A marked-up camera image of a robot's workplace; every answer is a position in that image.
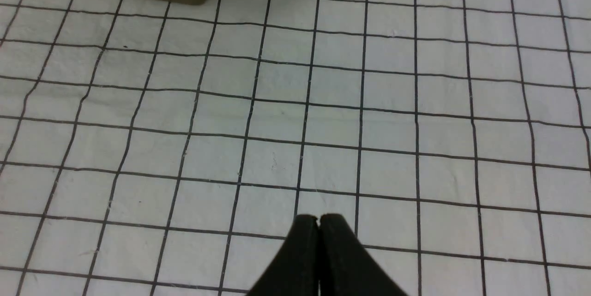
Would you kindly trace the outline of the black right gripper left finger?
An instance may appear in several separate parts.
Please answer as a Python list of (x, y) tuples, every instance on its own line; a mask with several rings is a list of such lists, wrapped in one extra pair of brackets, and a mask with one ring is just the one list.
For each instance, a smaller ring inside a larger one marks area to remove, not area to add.
[(294, 218), (279, 251), (247, 293), (249, 296), (316, 296), (319, 293), (317, 218)]

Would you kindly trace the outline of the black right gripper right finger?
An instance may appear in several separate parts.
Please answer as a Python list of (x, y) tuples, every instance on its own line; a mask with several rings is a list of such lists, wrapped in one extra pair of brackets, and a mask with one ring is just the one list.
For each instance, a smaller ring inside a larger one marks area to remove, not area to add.
[(320, 218), (319, 283), (322, 296), (405, 296), (361, 245), (345, 218)]

